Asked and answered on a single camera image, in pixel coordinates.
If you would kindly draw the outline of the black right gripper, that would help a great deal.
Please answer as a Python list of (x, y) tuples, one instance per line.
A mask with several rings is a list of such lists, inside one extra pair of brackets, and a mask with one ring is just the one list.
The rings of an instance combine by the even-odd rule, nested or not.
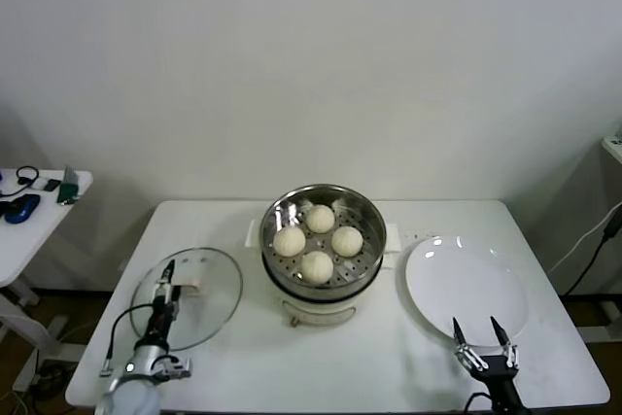
[(472, 378), (486, 386), (495, 414), (528, 415), (530, 410), (523, 404), (514, 385), (514, 378), (518, 374), (516, 368), (519, 367), (517, 346), (511, 342), (507, 332), (494, 316), (490, 317), (490, 321), (504, 357), (480, 357), (467, 344), (458, 320), (453, 317), (455, 356)]

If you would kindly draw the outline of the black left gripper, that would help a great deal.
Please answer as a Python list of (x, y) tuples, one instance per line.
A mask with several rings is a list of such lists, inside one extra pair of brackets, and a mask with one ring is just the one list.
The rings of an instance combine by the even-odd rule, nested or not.
[(155, 304), (144, 333), (145, 345), (168, 346), (168, 336), (178, 315), (182, 289), (181, 286), (171, 285), (174, 270), (175, 261), (171, 260), (155, 282)]

